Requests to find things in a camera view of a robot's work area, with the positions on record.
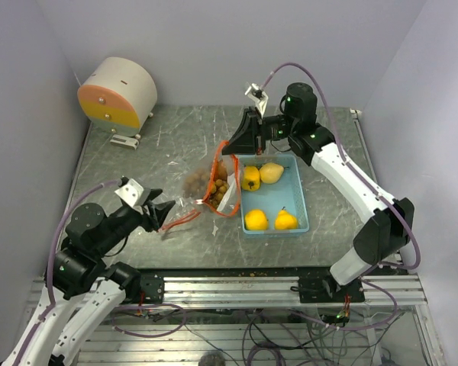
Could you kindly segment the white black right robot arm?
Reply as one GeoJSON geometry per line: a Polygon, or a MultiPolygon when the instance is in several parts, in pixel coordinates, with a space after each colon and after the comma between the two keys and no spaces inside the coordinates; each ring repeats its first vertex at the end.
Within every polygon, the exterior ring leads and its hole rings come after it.
{"type": "Polygon", "coordinates": [[[269,117],[264,114],[268,96],[261,87],[250,84],[245,94],[254,105],[244,110],[223,154],[258,154],[269,142],[287,140],[290,150],[331,182],[363,222],[352,248],[331,266],[331,277],[321,283],[322,295],[339,301],[351,281],[409,243],[414,205],[379,187],[344,152],[337,137],[318,123],[318,98],[310,85],[289,85],[280,101],[280,113],[269,117]]]}

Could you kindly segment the clear orange zip top bag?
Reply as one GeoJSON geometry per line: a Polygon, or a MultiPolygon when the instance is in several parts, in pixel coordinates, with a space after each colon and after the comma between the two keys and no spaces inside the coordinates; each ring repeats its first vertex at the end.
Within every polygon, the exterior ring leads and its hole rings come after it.
{"type": "Polygon", "coordinates": [[[195,162],[182,179],[182,197],[198,212],[211,211],[233,217],[240,209],[240,163],[234,154],[225,154],[229,141],[195,162]]]}

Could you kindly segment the brown longan bunch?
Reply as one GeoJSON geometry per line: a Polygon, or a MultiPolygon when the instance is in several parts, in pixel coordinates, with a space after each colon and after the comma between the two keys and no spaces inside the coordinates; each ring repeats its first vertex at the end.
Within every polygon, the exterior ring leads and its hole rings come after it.
{"type": "Polygon", "coordinates": [[[208,195],[205,202],[213,208],[218,208],[228,188],[229,184],[227,180],[215,180],[214,174],[212,175],[211,170],[207,168],[199,168],[195,172],[190,173],[185,178],[183,184],[185,197],[202,199],[205,195],[208,195]]]}

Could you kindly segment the brown round fruit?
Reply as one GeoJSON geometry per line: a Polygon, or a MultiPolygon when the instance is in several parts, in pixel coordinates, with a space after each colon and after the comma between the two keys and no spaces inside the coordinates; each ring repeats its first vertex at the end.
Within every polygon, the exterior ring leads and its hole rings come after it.
{"type": "Polygon", "coordinates": [[[223,160],[218,161],[217,168],[216,168],[216,173],[214,174],[214,179],[215,180],[226,181],[227,177],[228,177],[227,167],[226,167],[224,161],[223,160]]]}

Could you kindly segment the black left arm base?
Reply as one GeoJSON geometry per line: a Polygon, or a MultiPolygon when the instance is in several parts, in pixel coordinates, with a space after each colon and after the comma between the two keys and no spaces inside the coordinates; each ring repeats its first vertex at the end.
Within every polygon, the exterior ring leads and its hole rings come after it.
{"type": "Polygon", "coordinates": [[[113,280],[126,297],[122,304],[159,304],[163,302],[164,280],[152,271],[139,270],[123,262],[117,262],[105,272],[105,277],[113,280]]]}

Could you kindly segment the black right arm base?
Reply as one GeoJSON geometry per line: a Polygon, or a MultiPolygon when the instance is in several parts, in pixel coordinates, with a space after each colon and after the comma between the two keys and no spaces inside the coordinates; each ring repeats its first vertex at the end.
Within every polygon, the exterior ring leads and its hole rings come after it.
{"type": "Polygon", "coordinates": [[[359,279],[340,285],[330,275],[324,277],[299,278],[290,291],[299,295],[301,303],[354,303],[365,301],[362,282],[359,279]]]}

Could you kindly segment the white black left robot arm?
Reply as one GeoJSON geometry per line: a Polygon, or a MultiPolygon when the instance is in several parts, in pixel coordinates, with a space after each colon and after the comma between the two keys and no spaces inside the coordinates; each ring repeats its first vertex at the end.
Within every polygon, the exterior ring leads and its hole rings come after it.
{"type": "Polygon", "coordinates": [[[104,258],[137,228],[158,231],[176,203],[155,202],[162,190],[133,179],[115,193],[121,206],[114,213],[80,198],[60,221],[66,236],[49,257],[36,309],[5,365],[70,365],[114,308],[142,300],[141,273],[104,258]]]}

